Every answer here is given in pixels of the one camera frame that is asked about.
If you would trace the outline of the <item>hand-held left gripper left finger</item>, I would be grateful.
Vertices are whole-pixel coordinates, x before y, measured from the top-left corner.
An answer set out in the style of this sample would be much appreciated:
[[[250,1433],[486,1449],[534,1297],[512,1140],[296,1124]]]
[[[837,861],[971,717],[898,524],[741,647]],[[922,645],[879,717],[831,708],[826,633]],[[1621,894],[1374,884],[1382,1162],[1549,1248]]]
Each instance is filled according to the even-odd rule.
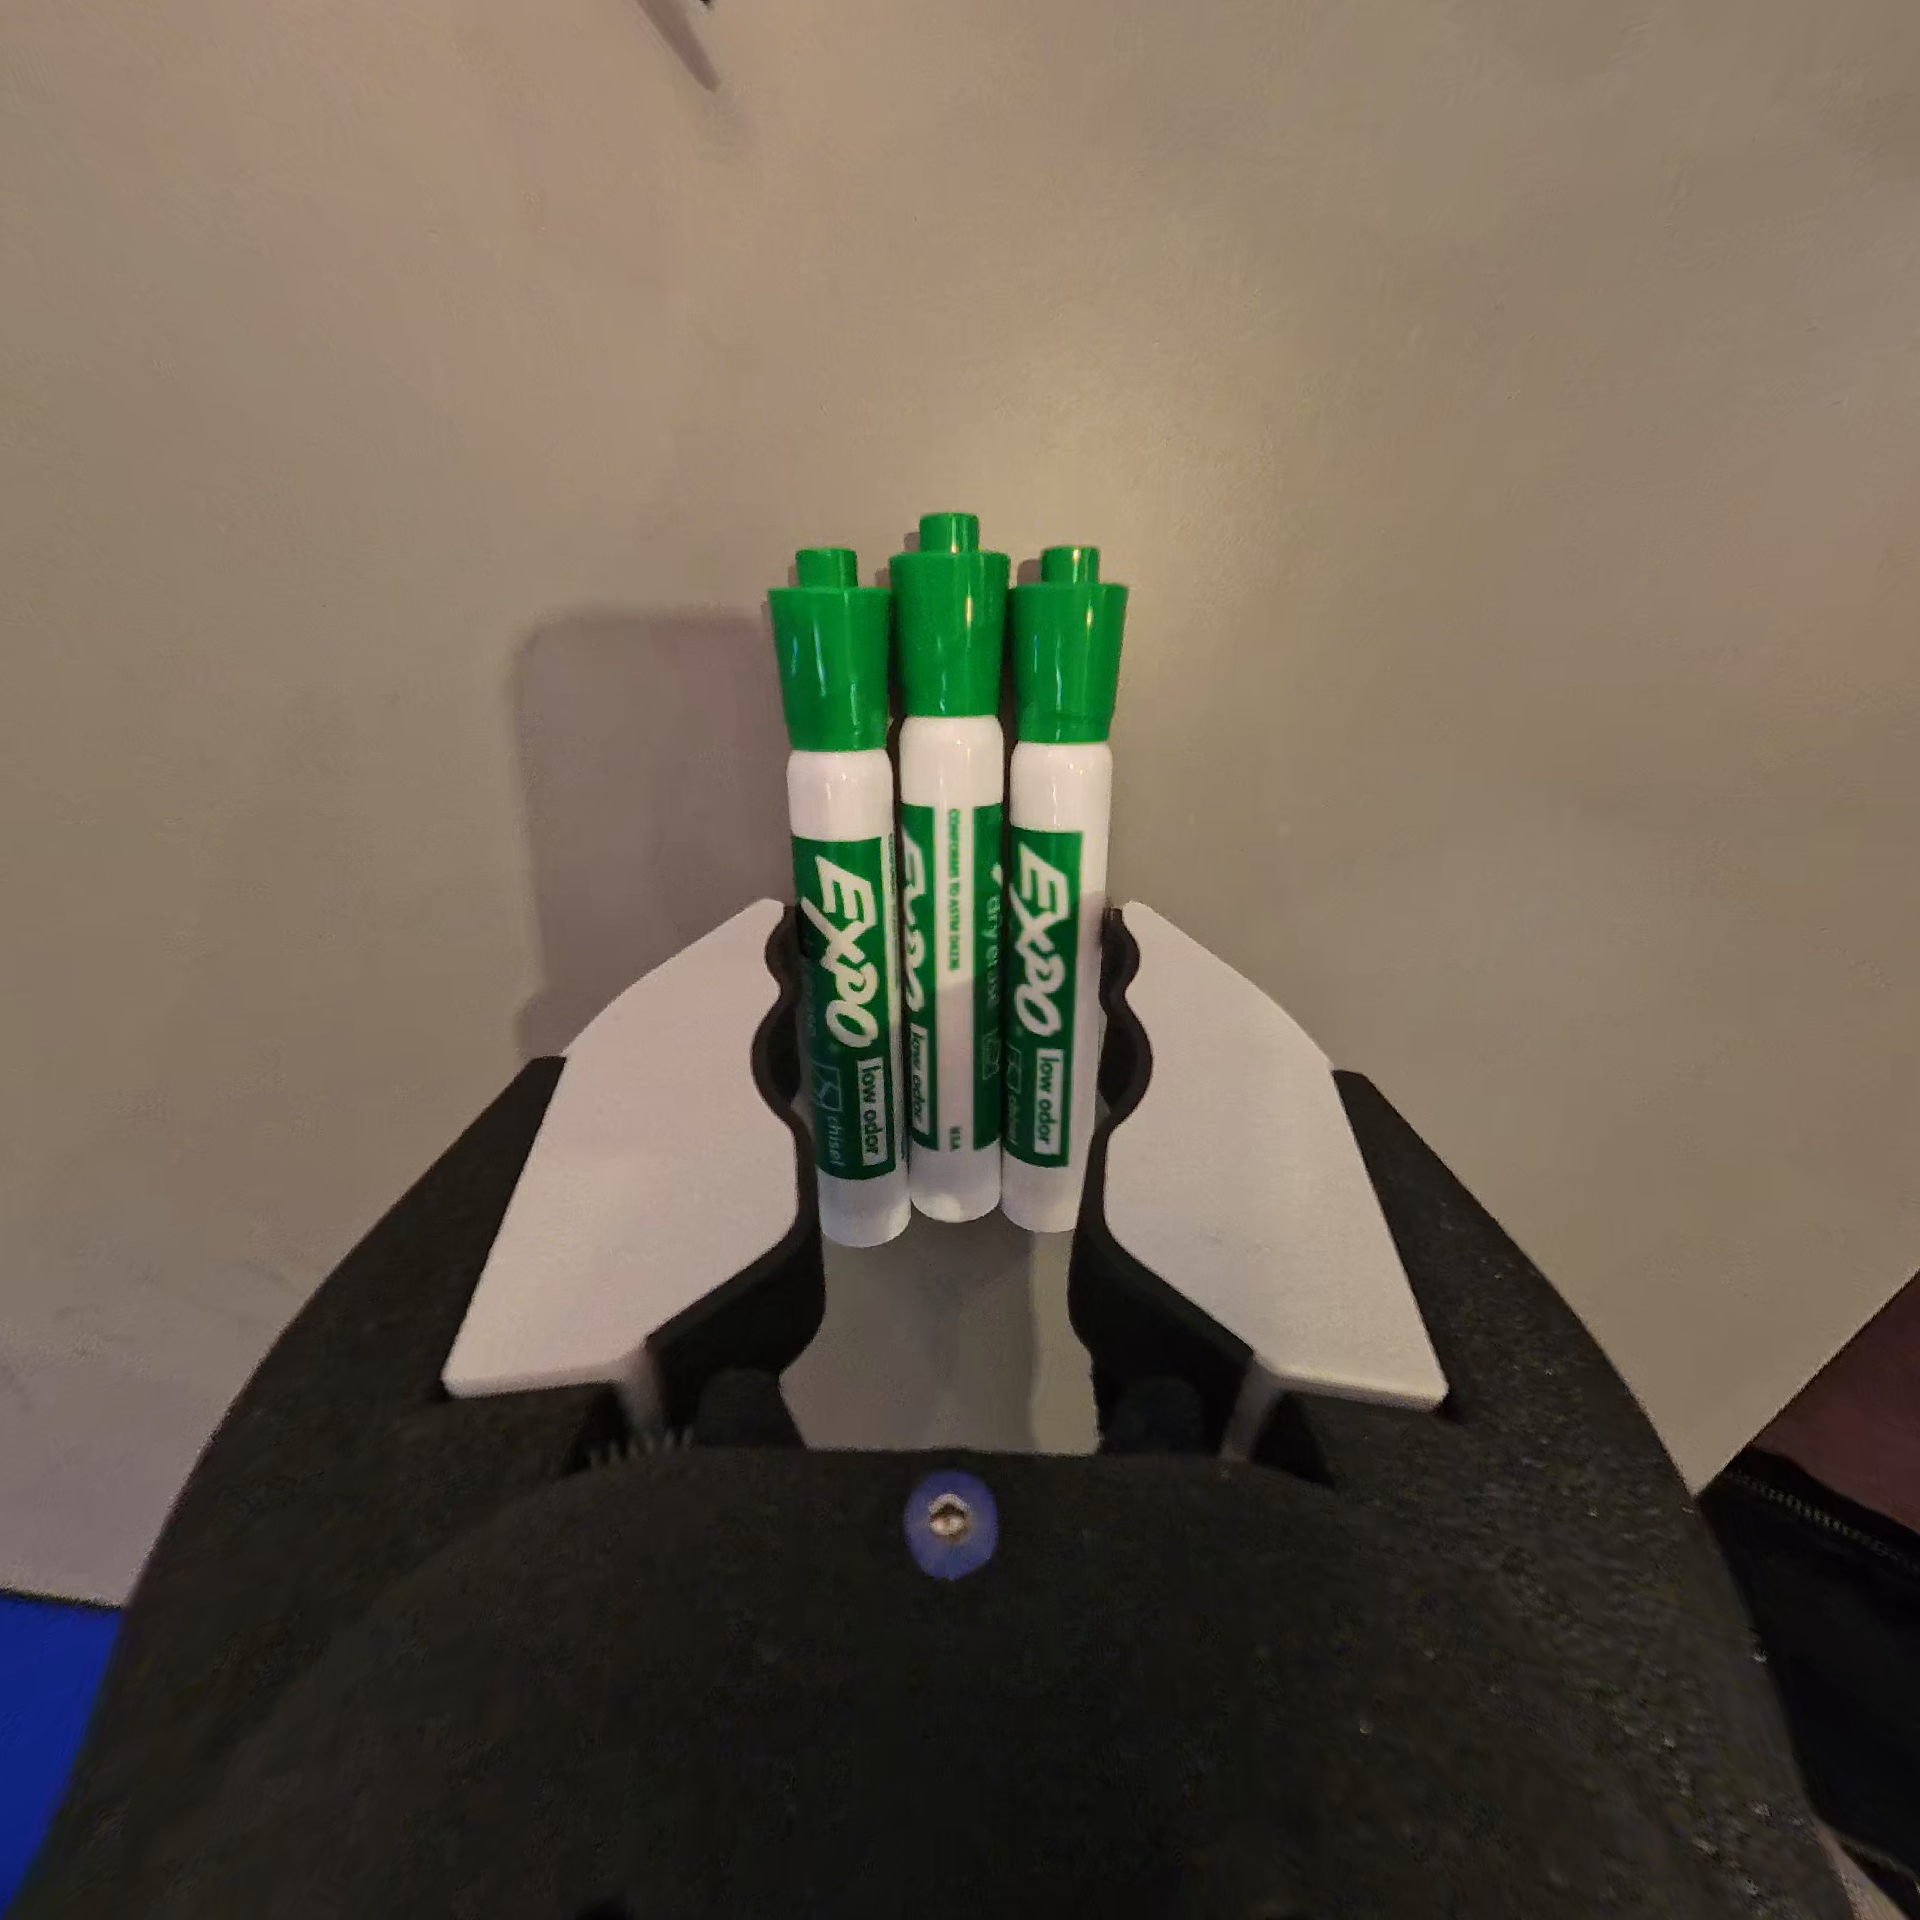
[[[608,1385],[634,1418],[688,1417],[704,1309],[803,1222],[810,1152],[752,1056],[783,926],[751,902],[566,1047],[442,1365],[453,1399]]]

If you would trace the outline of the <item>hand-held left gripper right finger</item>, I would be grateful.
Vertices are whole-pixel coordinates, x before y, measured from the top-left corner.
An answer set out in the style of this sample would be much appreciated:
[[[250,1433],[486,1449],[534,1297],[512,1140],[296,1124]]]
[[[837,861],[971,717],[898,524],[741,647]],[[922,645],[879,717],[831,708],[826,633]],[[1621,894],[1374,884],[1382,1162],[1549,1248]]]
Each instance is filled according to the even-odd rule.
[[[1160,910],[1110,913],[1105,1110],[1069,1305],[1111,1418],[1184,1381],[1206,1418],[1286,1394],[1438,1409],[1450,1383],[1326,1052]]]

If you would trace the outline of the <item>green dry-erase marker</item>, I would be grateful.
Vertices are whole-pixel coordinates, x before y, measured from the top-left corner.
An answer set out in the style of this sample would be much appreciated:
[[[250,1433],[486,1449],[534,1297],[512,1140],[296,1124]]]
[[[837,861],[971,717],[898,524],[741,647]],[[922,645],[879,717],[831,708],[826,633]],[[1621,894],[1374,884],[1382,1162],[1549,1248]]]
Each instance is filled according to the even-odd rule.
[[[1128,596],[1099,577],[1097,551],[1074,543],[1047,548],[1039,576],[1011,592],[999,1202],[1033,1233],[1074,1226],[1097,1122]]]
[[[895,1240],[910,1217],[896,884],[891,594],[858,554],[805,548],[770,590],[801,948],[801,1044],[823,1233]]]
[[[936,512],[891,560],[907,1185],[969,1222],[1002,1205],[1002,669],[1013,565]]]

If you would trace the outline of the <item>blue plastic bin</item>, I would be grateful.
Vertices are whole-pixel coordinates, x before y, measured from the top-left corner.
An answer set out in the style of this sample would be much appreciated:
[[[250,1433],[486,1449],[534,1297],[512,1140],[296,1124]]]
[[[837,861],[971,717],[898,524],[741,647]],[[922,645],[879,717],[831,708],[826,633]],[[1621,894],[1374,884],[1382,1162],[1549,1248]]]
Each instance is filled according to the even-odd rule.
[[[2,1904],[62,1801],[119,1624],[113,1607],[2,1593]]]

